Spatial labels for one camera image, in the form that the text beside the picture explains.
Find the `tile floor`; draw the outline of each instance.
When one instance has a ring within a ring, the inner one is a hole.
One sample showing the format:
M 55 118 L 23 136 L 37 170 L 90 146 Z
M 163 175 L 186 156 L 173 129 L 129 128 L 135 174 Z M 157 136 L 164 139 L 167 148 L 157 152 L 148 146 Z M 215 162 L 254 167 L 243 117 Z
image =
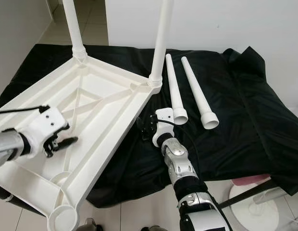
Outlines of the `tile floor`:
M 108 45 L 105 3 L 103 0 L 75 0 L 77 17 L 84 44 Z M 54 13 L 54 22 L 39 43 L 71 44 L 63 7 Z M 227 199 L 231 181 L 207 182 L 210 192 L 218 202 Z M 298 193 L 275 200 L 280 224 L 277 231 L 298 231 Z M 179 213 L 171 186 L 144 198 L 123 202 L 107 209 L 94 208 L 84 202 L 80 208 L 80 224 L 93 218 L 105 231 L 140 231 L 144 226 L 160 225 L 169 231 L 179 231 Z M 224 209 L 235 231 L 245 231 L 236 221 L 230 208 Z M 0 231 L 46 231 L 46 219 L 25 209 L 0 200 Z
M 230 180 L 223 180 L 210 181 L 207 185 L 217 202 L 221 202 L 227 199 L 232 184 Z M 280 197 L 275 202 L 280 214 L 276 231 L 298 231 L 298 193 L 292 197 Z M 170 185 L 160 192 L 111 208 L 94 208 L 85 201 L 80 208 L 80 224 L 83 224 L 86 218 L 93 218 L 105 231 L 140 231 L 144 226 L 150 225 L 160 225 L 169 231 L 180 231 L 176 204 Z M 230 208 L 225 208 L 224 213 L 234 231 L 246 231 L 234 218 Z M 0 230 L 47 231 L 46 219 L 0 200 Z
M 108 45 L 105 1 L 75 0 L 77 19 L 84 44 Z M 41 37 L 39 43 L 71 45 L 68 25 L 63 6 L 53 12 L 54 21 Z

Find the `black cable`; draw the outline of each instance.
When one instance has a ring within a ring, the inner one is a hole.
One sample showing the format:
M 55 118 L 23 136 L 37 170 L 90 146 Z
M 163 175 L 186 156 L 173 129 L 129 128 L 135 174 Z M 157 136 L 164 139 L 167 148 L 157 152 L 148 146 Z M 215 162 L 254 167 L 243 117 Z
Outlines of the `black cable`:
M 186 136 L 191 140 L 191 142 L 192 142 L 192 144 L 193 144 L 193 146 L 194 146 L 196 155 L 197 155 L 196 157 L 197 157 L 198 172 L 199 172 L 199 174 L 200 174 L 200 168 L 199 168 L 200 165 L 199 165 L 199 159 L 198 159 L 199 155 L 198 155 L 197 146 L 195 145 L 195 143 L 194 143 L 192 137 L 188 134 L 188 132 L 185 131 L 182 127 L 180 127 L 179 125 L 177 125 L 177 124 L 175 124 L 175 123 L 173 123 L 173 122 L 169 122 L 169 121 L 167 121 L 167 120 L 161 120 L 161 119 L 158 119 L 157 121 L 158 121 L 158 122 L 162 122 L 162 123 L 166 123 L 166 124 L 171 124 L 171 125 L 173 125 L 173 126 L 179 128 L 179 129 L 180 129 L 181 131 L 183 131 L 184 134 L 186 134 Z M 220 208 L 220 206 L 219 206 L 219 204 L 217 203 L 217 201 L 215 200 L 215 198 L 209 193 L 208 190 L 206 191 L 206 193 L 210 195 L 210 197 L 211 197 L 211 199 L 212 199 L 212 202 L 214 203 L 214 205 L 216 206 L 217 210 L 220 212 L 220 214 L 222 215 L 222 217 L 223 217 L 224 220 L 226 221 L 227 225 L 229 226 L 230 230 L 232 231 L 232 228 L 231 228 L 231 226 L 230 226 L 230 223 L 229 223 L 228 219 L 226 218 L 226 215 L 224 214 L 224 212 L 223 212 L 222 209 Z
M 40 113 L 48 110 L 50 107 L 49 106 L 36 106 L 36 107 L 28 107 L 28 108 L 20 108 L 20 109 L 11 109 L 11 110 L 3 110 L 0 111 L 0 114 L 5 114 L 5 113 L 13 113 L 13 112 L 26 112 L 26 111 L 33 111 L 36 109 L 39 109 Z

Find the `white wall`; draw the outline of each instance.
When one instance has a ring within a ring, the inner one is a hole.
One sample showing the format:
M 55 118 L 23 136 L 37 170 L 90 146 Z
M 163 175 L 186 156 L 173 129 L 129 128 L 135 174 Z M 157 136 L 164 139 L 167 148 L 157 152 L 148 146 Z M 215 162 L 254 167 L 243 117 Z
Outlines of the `white wall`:
M 50 21 L 46 0 L 0 0 L 0 94 Z
M 153 48 L 161 0 L 106 0 L 109 44 Z M 266 61 L 271 87 L 298 106 L 298 0 L 175 0 L 168 48 L 242 52 Z

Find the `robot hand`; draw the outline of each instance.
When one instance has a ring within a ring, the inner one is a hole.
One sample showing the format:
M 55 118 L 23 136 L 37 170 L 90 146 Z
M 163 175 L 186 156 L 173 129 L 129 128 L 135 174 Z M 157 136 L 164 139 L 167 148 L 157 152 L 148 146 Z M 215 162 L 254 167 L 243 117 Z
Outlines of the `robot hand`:
M 77 141 L 77 137 L 71 137 L 57 143 L 57 134 L 67 130 L 69 124 L 57 108 L 44 108 L 45 110 L 40 111 L 41 114 L 26 127 L 18 131 L 9 128 L 0 132 L 0 166 L 21 155 L 33 157 L 43 149 L 47 157 L 52 157 L 53 152 Z

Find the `robot forearm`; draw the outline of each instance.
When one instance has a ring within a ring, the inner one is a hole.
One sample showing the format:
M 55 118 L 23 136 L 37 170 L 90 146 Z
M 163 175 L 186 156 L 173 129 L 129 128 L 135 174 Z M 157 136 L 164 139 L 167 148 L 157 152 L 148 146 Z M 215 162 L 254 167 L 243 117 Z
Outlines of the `robot forearm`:
M 0 166 L 29 153 L 27 145 L 26 137 L 14 129 L 0 132 Z
M 173 123 L 171 108 L 156 111 L 157 119 Z M 180 212 L 181 231 L 230 231 L 226 220 L 216 207 L 206 184 L 197 176 L 187 149 L 173 137 L 173 126 L 158 122 L 153 136 L 155 146 L 161 147 Z

